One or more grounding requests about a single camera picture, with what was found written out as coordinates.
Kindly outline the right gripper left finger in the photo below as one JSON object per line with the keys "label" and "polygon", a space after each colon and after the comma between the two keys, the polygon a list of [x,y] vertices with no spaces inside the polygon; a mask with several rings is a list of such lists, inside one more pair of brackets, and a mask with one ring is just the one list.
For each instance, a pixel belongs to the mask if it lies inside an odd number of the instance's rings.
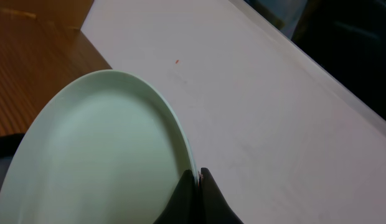
{"label": "right gripper left finger", "polygon": [[154,224],[199,223],[197,189],[191,170],[185,170],[174,189],[165,209]]}

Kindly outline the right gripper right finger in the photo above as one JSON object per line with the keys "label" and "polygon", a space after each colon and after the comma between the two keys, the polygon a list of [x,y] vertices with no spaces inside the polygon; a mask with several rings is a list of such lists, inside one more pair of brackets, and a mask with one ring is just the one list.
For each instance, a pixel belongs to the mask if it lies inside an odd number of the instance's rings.
{"label": "right gripper right finger", "polygon": [[203,219],[206,224],[242,224],[229,207],[208,168],[201,168],[200,192]]}

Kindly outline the light green plate front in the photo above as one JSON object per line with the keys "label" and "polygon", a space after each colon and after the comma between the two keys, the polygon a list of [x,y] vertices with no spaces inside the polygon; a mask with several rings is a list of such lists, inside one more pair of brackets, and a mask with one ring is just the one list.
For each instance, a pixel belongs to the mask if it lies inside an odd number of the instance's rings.
{"label": "light green plate front", "polygon": [[152,223],[194,169],[175,113],[151,85],[89,73],[27,130],[2,185],[0,223]]}

